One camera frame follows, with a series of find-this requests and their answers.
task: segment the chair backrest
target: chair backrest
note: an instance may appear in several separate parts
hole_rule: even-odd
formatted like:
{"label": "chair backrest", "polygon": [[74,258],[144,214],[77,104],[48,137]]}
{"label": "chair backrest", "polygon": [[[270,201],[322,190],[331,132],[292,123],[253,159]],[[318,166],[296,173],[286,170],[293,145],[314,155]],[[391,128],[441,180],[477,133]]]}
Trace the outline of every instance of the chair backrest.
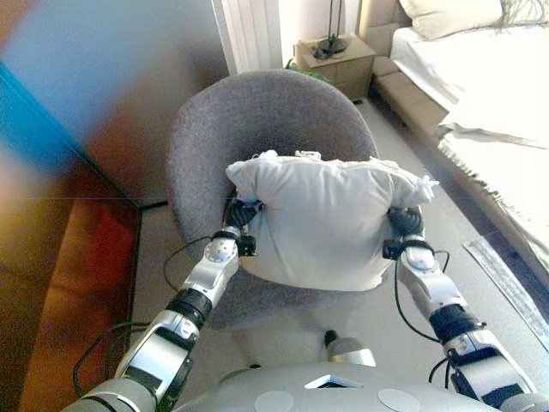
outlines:
{"label": "chair backrest", "polygon": [[220,229],[233,188],[226,167],[269,149],[313,150],[324,160],[377,155],[357,108],[327,83],[290,70],[227,77],[188,100],[173,127],[168,196],[183,239]]}

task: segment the white pillow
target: white pillow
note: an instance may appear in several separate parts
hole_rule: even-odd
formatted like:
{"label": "white pillow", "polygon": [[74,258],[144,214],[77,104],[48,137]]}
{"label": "white pillow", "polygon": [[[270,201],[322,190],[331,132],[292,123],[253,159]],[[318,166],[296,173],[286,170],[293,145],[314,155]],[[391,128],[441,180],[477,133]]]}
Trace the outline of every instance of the white pillow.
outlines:
{"label": "white pillow", "polygon": [[500,0],[401,0],[401,5],[427,39],[494,26],[502,15]]}
{"label": "white pillow", "polygon": [[431,201],[437,182],[389,161],[306,156],[279,157],[269,150],[227,168],[239,199],[265,204],[249,224],[257,256],[243,257],[241,264],[294,287],[374,288],[390,265],[381,254],[383,241],[395,237],[389,208]]}

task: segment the wooden nightstand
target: wooden nightstand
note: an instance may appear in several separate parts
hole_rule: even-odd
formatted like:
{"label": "wooden nightstand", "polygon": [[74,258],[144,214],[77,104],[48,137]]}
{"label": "wooden nightstand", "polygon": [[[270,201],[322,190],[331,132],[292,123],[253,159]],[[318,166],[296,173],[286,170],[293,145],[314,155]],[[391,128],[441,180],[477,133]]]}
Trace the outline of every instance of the wooden nightstand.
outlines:
{"label": "wooden nightstand", "polygon": [[376,53],[356,34],[340,37],[348,42],[347,49],[326,60],[313,57],[313,48],[318,46],[319,40],[300,41],[295,46],[296,64],[302,71],[316,71],[328,77],[350,100],[361,100],[370,86]]}

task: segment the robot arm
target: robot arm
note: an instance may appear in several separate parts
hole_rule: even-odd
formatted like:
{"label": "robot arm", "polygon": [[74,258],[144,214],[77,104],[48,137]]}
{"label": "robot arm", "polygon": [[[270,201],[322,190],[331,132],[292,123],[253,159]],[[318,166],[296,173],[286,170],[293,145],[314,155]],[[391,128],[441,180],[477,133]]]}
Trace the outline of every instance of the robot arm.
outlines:
{"label": "robot arm", "polygon": [[243,233],[258,211],[231,203],[226,226],[213,236],[201,261],[179,292],[120,362],[115,377],[100,384],[63,412],[153,412],[172,410],[192,368],[190,351],[230,278],[238,255],[252,255],[255,241]]}
{"label": "robot arm", "polygon": [[402,241],[387,242],[384,254],[401,260],[399,279],[443,345],[444,355],[455,370],[455,390],[501,410],[545,410],[527,409],[543,402],[546,408],[547,400],[535,395],[534,384],[526,373],[486,324],[468,310],[467,302],[441,271],[425,242],[423,226],[405,227],[402,222],[406,216],[398,214],[389,214],[389,218],[398,220],[395,226],[404,237]]}

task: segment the black cable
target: black cable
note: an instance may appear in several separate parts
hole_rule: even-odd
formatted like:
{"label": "black cable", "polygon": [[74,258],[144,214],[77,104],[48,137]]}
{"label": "black cable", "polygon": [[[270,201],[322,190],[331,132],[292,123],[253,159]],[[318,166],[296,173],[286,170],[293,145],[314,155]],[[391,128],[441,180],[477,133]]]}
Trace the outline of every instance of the black cable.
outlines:
{"label": "black cable", "polygon": [[128,326],[148,326],[149,322],[123,322],[121,324],[115,324],[114,326],[111,326],[108,329],[103,330],[94,340],[94,342],[87,347],[87,349],[84,351],[84,354],[81,356],[81,358],[75,363],[75,367],[72,369],[72,383],[75,387],[75,393],[78,397],[82,397],[84,395],[82,388],[80,387],[80,384],[78,383],[78,371],[80,370],[80,366],[84,360],[89,356],[89,354],[94,350],[94,348],[97,346],[101,340],[107,336],[109,333],[113,332],[114,330],[127,328]]}
{"label": "black cable", "polygon": [[445,253],[446,254],[446,260],[444,261],[443,266],[443,273],[446,271],[446,268],[448,267],[449,263],[449,251],[435,251],[434,254],[437,255],[438,253]]}
{"label": "black cable", "polygon": [[176,251],[172,252],[172,254],[170,256],[168,256],[166,258],[166,260],[164,261],[164,264],[162,265],[162,274],[164,275],[164,280],[166,281],[166,283],[168,284],[168,286],[170,288],[172,288],[175,292],[178,292],[179,291],[179,288],[176,288],[176,286],[170,281],[170,279],[168,278],[168,274],[166,272],[166,266],[170,263],[170,260],[172,260],[178,253],[180,253],[182,250],[186,249],[187,247],[189,246],[193,246],[195,243],[198,243],[200,242],[201,240],[205,240],[205,239],[212,239],[211,236],[202,236],[201,238],[198,238],[198,239],[195,239],[193,240],[192,242],[189,242],[188,244],[186,245],[183,245],[181,246],[179,249],[177,249]]}
{"label": "black cable", "polygon": [[449,386],[449,362],[446,364],[446,374],[444,375],[444,388],[448,389]]}
{"label": "black cable", "polygon": [[123,340],[123,338],[127,338],[130,334],[136,333],[136,332],[143,332],[147,330],[147,328],[135,328],[132,330],[127,330],[124,333],[121,333],[119,336],[117,336],[114,341],[111,343],[111,346],[109,347],[109,350],[107,350],[105,355],[105,361],[103,362],[103,379],[107,380],[111,377],[111,371],[109,370],[109,366],[111,365],[112,357],[114,356],[114,351],[116,350],[118,344]]}
{"label": "black cable", "polygon": [[429,379],[428,379],[428,381],[429,381],[430,384],[432,384],[432,379],[433,379],[433,377],[435,376],[435,372],[438,370],[438,368],[439,368],[440,366],[442,366],[442,364],[443,364],[444,362],[447,362],[447,361],[448,361],[448,360],[447,360],[446,358],[444,358],[444,359],[442,359],[440,362],[438,362],[438,363],[431,369],[431,373],[429,373]]}
{"label": "black cable", "polygon": [[408,319],[406,319],[406,316],[404,316],[404,312],[402,311],[402,308],[401,308],[401,302],[398,298],[398,263],[400,262],[400,259],[398,259],[396,262],[395,262],[395,301],[396,301],[396,308],[398,309],[398,312],[401,314],[401,318],[402,320],[404,321],[404,323],[411,329],[413,330],[415,333],[417,333],[418,335],[424,337],[425,339],[429,339],[430,341],[433,341],[433,342],[436,342],[436,343],[439,343],[439,340],[436,338],[436,337],[432,337],[432,336],[429,336],[429,335],[426,335],[425,333],[423,332],[420,332],[419,330],[415,329],[412,324],[410,324],[410,322],[408,322]]}

